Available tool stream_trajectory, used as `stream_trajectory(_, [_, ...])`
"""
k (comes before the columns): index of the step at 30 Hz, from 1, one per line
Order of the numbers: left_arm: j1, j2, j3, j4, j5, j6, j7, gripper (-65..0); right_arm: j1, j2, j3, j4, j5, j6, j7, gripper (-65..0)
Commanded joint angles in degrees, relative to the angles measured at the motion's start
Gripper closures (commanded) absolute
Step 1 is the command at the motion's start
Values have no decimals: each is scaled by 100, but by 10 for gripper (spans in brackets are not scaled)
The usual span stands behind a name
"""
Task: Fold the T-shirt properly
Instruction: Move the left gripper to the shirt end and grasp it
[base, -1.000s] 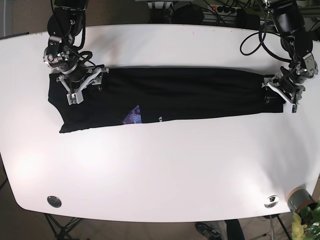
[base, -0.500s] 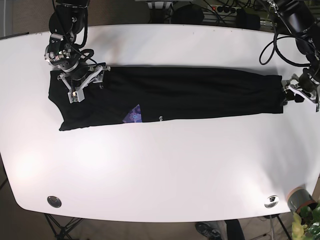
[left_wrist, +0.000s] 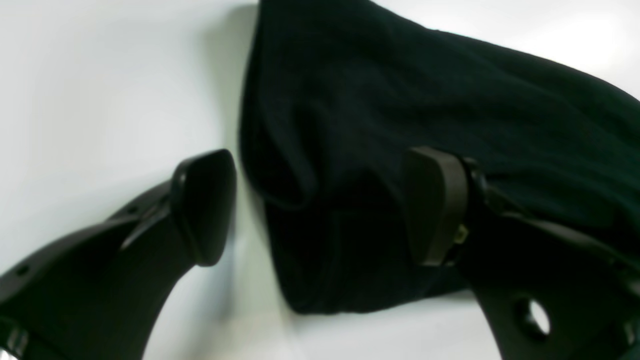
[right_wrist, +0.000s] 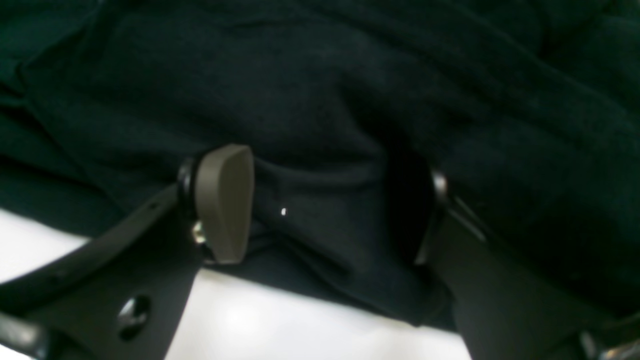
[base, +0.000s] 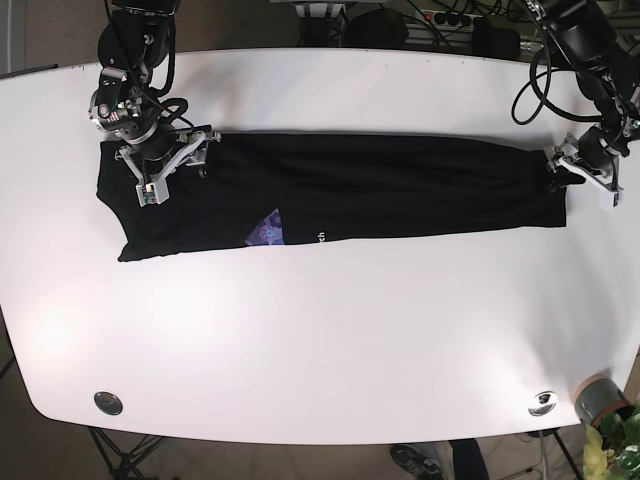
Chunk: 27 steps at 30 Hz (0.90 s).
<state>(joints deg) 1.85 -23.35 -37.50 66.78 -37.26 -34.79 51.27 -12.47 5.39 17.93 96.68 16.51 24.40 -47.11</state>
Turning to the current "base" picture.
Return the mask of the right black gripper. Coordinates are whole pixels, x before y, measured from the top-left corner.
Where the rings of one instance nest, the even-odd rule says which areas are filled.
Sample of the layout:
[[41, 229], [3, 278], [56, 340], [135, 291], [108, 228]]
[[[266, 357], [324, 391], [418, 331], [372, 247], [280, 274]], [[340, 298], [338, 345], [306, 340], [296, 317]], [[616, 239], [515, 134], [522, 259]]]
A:
[[160, 205], [170, 197], [167, 179], [178, 168], [195, 168], [201, 178], [207, 176], [209, 146], [221, 140], [222, 135], [210, 125], [175, 129], [157, 124], [151, 133], [127, 141], [114, 158], [123, 161], [137, 179], [139, 205]]

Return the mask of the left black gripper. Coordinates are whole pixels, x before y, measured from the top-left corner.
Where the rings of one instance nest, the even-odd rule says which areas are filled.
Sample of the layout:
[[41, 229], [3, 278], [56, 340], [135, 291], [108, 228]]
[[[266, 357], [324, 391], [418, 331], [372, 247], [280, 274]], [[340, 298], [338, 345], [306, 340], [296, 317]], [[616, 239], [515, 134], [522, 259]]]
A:
[[579, 138], [568, 133], [560, 144], [544, 149], [546, 191], [557, 194], [569, 186], [590, 185], [598, 191], [601, 207], [614, 209], [623, 197], [620, 158], [630, 154], [632, 141], [623, 127], [614, 133], [592, 126]]

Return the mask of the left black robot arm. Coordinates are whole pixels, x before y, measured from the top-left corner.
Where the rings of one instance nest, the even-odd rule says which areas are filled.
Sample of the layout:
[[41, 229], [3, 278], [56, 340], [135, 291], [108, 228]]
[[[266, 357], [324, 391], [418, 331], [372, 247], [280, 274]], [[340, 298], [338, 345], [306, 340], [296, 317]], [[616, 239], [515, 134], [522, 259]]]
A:
[[[580, 137], [567, 134], [545, 150], [554, 175], [573, 175], [598, 191], [603, 206], [612, 209], [622, 200], [620, 159], [630, 155], [629, 144], [639, 139], [639, 59], [624, 50], [606, 14], [595, 1], [524, 1], [523, 9], [537, 27], [542, 43], [529, 64], [530, 88], [538, 106], [525, 120], [511, 108], [512, 120], [530, 124], [543, 109], [576, 123], [592, 126]], [[575, 74], [582, 95], [599, 111], [577, 115], [549, 99], [556, 50]]]

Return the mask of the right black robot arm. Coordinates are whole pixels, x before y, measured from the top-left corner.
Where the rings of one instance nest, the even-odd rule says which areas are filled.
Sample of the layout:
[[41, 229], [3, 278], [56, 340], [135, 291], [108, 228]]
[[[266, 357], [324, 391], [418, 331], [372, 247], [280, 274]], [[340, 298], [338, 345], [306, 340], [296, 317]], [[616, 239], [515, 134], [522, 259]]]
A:
[[167, 178], [179, 167], [206, 174], [209, 145], [221, 134], [185, 118], [184, 98], [170, 98], [176, 67], [177, 1], [106, 1], [101, 65], [88, 109], [101, 132], [124, 142], [115, 159], [137, 179], [142, 207], [169, 199]]

